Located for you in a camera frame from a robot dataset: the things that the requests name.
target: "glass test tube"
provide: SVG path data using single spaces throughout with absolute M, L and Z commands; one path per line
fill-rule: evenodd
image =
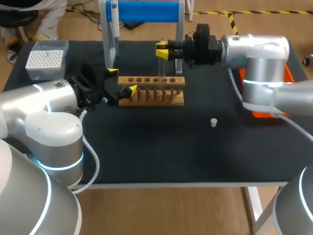
M 165 98 L 165 88 L 164 85 L 162 84 L 165 80 L 165 67 L 166 67 L 166 60 L 159 57 L 158 58 L 158 89 L 162 91 L 162 100 L 164 101 Z

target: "wooden test tube rack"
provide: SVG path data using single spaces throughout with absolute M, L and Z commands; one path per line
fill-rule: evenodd
M 121 76 L 118 85 L 122 89 L 126 86 L 137 85 L 137 90 L 131 99 L 122 99 L 120 106 L 181 106 L 184 105 L 183 87 L 184 77 Z M 170 90 L 158 90 L 160 87 L 169 87 Z

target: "white pipette tip box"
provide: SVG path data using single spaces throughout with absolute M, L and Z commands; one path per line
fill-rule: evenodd
M 68 40 L 36 42 L 25 66 L 30 79 L 44 81 L 64 78 L 67 50 Z

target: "white cable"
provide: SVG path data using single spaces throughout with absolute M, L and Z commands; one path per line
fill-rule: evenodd
M 277 115 L 279 118 L 281 118 L 282 120 L 288 122 L 290 125 L 292 125 L 294 128 L 296 128 L 298 131 L 300 131 L 303 135 L 305 135 L 310 141 L 313 142 L 313 136 L 307 132 L 306 130 L 304 130 L 301 126 L 299 126 L 297 123 L 295 123 L 294 121 L 292 121 L 290 118 L 284 116 L 284 115 L 281 115 L 281 114 L 278 114 Z
M 235 92 L 239 98 L 240 101 L 243 101 L 243 96 L 240 94 L 239 90 L 238 90 L 238 87 L 236 85 L 236 82 L 235 82 L 235 79 L 234 79 L 234 75 L 233 75 L 233 72 L 231 71 L 231 69 L 227 69 L 228 70 L 228 73 L 229 73 L 229 76 L 230 76 L 230 80 L 231 80 L 231 83 L 233 84 L 233 87 L 235 89 Z
M 87 111 L 84 110 L 81 115 L 79 116 L 79 119 L 81 122 L 83 122 L 83 118 L 84 116 L 86 115 Z M 94 175 L 92 177 L 92 179 L 85 185 L 83 186 L 82 188 L 76 190 L 76 191 L 73 191 L 74 194 L 79 194 L 81 193 L 82 191 L 86 190 L 90 185 L 92 185 L 92 183 L 95 181 L 95 179 L 97 178 L 98 176 L 98 173 L 99 173 L 99 169 L 100 169 L 100 163 L 99 163 L 99 159 L 98 159 L 98 156 L 96 154 L 96 152 L 93 150 L 93 148 L 90 146 L 90 144 L 87 142 L 84 134 L 83 134 L 83 143 L 85 144 L 85 146 L 87 147 L 87 149 L 90 151 L 90 153 L 92 154 L 93 158 L 94 158 L 94 161 L 96 163 L 96 170 L 94 171 Z
M 231 83 L 233 84 L 233 87 L 235 89 L 235 92 L 236 92 L 239 100 L 243 101 L 243 97 L 242 97 L 242 95 L 240 94 L 240 92 L 238 90 L 238 87 L 237 87 L 237 85 L 235 83 L 234 75 L 233 75 L 231 69 L 228 69 L 228 73 L 229 73 L 229 76 L 230 76 Z M 300 131 L 303 135 L 305 135 L 311 142 L 313 142 L 313 136 L 309 132 L 304 130 L 301 126 L 299 126 L 297 123 L 292 121 L 290 118 L 288 118 L 288 117 L 286 117 L 284 115 L 281 115 L 281 114 L 277 114 L 275 116 L 278 117 L 278 118 L 281 118 L 282 120 L 284 120 L 286 122 L 288 122 L 290 125 L 292 125 L 294 128 L 296 128 L 298 131 Z

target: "person's leg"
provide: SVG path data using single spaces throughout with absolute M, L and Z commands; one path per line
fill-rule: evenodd
M 49 0 L 53 3 L 48 9 L 47 14 L 43 18 L 41 25 L 38 28 L 36 35 L 33 40 L 44 40 L 44 39 L 58 39 L 57 25 L 60 18 L 64 15 L 67 0 Z
M 1 36 L 5 39 L 5 44 L 8 47 L 19 42 L 14 28 L 1 27 Z
M 14 10 L 14 8 L 0 4 L 0 10 L 9 11 Z M 1 36 L 5 39 L 5 44 L 7 46 L 13 45 L 19 41 L 18 37 L 16 36 L 15 29 L 0 27 L 0 30 Z

